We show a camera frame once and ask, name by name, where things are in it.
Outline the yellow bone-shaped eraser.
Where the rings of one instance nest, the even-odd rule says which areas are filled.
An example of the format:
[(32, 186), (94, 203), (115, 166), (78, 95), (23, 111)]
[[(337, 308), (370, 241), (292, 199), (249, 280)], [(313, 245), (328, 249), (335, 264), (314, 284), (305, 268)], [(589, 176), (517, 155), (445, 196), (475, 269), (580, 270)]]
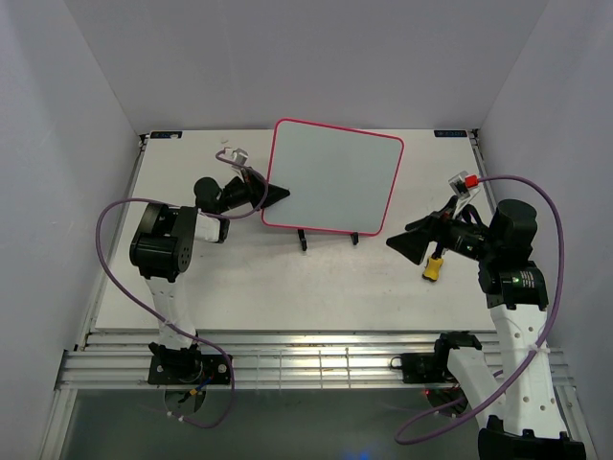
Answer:
[(421, 277), (428, 282), (436, 283), (440, 278), (443, 262), (443, 257), (430, 256), (426, 262)]

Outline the pink framed whiteboard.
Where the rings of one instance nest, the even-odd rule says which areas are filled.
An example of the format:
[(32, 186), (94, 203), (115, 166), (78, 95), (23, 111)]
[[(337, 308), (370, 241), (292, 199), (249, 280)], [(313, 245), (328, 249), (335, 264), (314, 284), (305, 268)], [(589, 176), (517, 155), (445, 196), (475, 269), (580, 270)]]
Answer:
[(363, 236), (384, 225), (401, 138), (291, 118), (274, 128), (267, 179), (289, 196), (262, 211), (271, 227)]

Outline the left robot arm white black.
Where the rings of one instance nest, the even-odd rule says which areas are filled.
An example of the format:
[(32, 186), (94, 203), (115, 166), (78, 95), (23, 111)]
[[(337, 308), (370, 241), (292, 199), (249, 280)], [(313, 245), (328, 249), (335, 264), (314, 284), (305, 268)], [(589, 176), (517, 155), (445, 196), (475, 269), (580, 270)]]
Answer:
[(149, 204), (129, 248), (130, 262), (145, 279), (154, 303), (159, 338), (151, 343), (152, 353), (171, 358), (170, 371), (182, 382), (197, 380), (203, 360), (196, 354), (196, 330), (186, 306), (177, 299), (177, 279), (191, 264), (196, 241), (223, 243), (230, 220), (227, 211), (249, 204), (254, 211), (265, 209), (290, 196), (290, 191), (267, 183), (250, 168), (221, 187), (211, 177), (198, 179), (193, 206)]

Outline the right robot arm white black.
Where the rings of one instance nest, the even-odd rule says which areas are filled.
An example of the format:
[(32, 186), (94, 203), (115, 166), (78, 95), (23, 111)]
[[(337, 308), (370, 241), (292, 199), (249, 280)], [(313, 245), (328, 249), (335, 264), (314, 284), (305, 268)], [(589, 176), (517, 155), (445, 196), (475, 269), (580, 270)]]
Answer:
[(482, 459), (583, 459), (560, 414), (544, 337), (553, 312), (542, 272), (531, 261), (536, 210), (515, 199), (501, 201), (489, 225), (454, 218), (453, 207), (406, 225), (386, 244), (420, 264), (430, 242), (474, 260), (487, 297), (502, 360), (503, 383), (489, 370), (483, 348), (471, 333), (442, 333), (430, 370), (455, 380), (479, 426)]

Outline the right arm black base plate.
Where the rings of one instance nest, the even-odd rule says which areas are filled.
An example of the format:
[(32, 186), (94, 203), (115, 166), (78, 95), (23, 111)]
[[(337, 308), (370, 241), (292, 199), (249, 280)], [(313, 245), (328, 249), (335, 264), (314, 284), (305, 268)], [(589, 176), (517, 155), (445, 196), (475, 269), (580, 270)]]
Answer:
[(456, 383), (446, 365), (435, 353), (404, 353), (393, 356), (389, 367), (400, 371), (406, 384)]

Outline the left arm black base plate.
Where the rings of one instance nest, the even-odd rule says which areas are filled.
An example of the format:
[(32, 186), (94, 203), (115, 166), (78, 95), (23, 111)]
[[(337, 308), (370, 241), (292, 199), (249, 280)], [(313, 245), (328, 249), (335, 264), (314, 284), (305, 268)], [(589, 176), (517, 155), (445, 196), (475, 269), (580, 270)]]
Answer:
[(229, 385), (230, 370), (222, 355), (200, 355), (188, 362), (154, 356), (147, 383), (150, 385), (192, 385), (209, 380), (211, 385)]

